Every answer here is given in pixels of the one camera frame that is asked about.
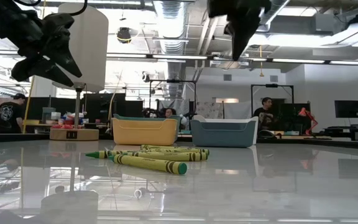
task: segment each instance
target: red lamp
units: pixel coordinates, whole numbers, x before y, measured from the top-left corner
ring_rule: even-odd
[[[310,113],[310,111],[306,110],[306,108],[302,108],[302,110],[298,113],[299,116],[308,116],[312,122],[310,129],[306,130],[306,135],[311,135],[311,130],[317,126],[318,122],[315,120],[314,116]]]

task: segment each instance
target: yellow plastic bin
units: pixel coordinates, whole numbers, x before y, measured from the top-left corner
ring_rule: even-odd
[[[177,135],[177,120],[130,121],[112,119],[114,142],[123,145],[171,146]]]

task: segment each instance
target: black t-shirt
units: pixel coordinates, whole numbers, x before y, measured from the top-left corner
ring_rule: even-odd
[[[254,116],[259,117],[259,126],[258,128],[264,130],[270,130],[273,124],[273,114],[269,110],[265,110],[264,108],[258,108],[254,112]]]
[[[0,134],[20,134],[22,131],[16,118],[22,118],[22,108],[17,103],[7,102],[0,105],[0,118],[11,124],[11,128],[0,128]]]

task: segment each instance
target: white wall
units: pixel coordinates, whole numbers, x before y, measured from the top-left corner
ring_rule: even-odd
[[[260,70],[255,69],[230,69],[222,70],[220,68],[204,68],[200,79],[197,82],[198,101],[212,101],[216,98],[237,98],[240,102],[248,102],[251,99],[251,84],[267,84],[270,82],[271,75],[278,76],[278,83],[285,84],[285,74],[279,69],[264,69],[264,77],[260,77]],[[194,68],[186,68],[186,79],[191,80],[194,74]],[[223,74],[231,74],[232,81],[223,81]],[[254,101],[260,101],[263,97],[291,99],[291,96],[282,88],[254,87]],[[194,93],[187,88],[185,97],[193,100]]]
[[[318,121],[313,131],[328,126],[349,126],[349,119],[335,117],[335,100],[358,100],[358,66],[301,65],[286,74],[295,86],[295,102],[310,101]],[[351,118],[358,124],[358,118]]]

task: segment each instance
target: man in black t-shirt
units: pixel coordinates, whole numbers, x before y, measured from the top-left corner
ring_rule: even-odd
[[[272,99],[270,97],[265,97],[262,100],[263,107],[258,108],[254,112],[254,117],[259,117],[259,130],[270,130],[273,124],[273,114],[270,112],[270,108],[272,107]]]
[[[11,128],[0,128],[0,134],[20,134],[23,130],[23,118],[21,105],[25,102],[25,96],[21,93],[13,97],[12,102],[0,105],[0,118],[11,124]]]

